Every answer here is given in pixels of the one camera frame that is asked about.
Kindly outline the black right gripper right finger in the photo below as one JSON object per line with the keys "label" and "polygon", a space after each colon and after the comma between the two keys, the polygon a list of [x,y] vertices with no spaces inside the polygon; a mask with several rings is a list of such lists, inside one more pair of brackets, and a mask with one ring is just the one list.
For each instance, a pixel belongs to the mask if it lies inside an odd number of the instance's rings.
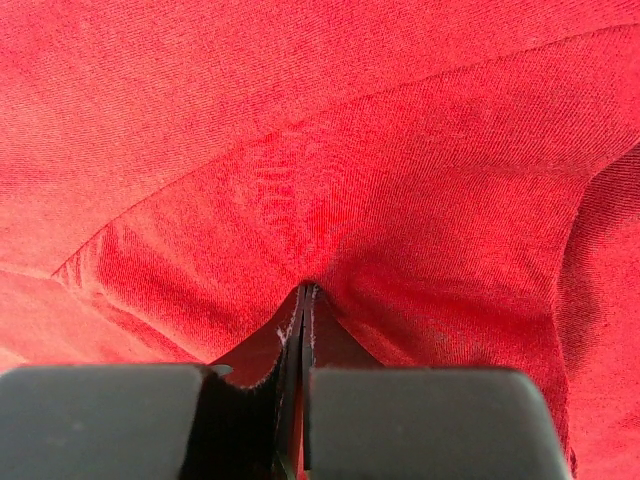
{"label": "black right gripper right finger", "polygon": [[546,402],[505,368],[393,368],[337,321],[320,287],[302,308],[304,467],[313,479],[567,479]]}

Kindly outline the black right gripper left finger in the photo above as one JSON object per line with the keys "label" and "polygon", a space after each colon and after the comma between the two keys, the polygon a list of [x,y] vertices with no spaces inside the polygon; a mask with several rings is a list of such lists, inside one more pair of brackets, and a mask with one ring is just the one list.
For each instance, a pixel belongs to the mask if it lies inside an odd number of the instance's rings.
{"label": "black right gripper left finger", "polygon": [[304,286],[210,364],[19,367],[1,377],[5,479],[293,479]]}

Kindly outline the red t shirt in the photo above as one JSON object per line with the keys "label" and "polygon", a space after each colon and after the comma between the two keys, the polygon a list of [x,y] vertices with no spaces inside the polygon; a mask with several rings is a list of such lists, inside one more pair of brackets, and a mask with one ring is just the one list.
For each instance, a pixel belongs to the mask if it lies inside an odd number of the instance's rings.
{"label": "red t shirt", "polygon": [[637,478],[638,3],[2,3],[3,369],[211,361],[305,280]]}

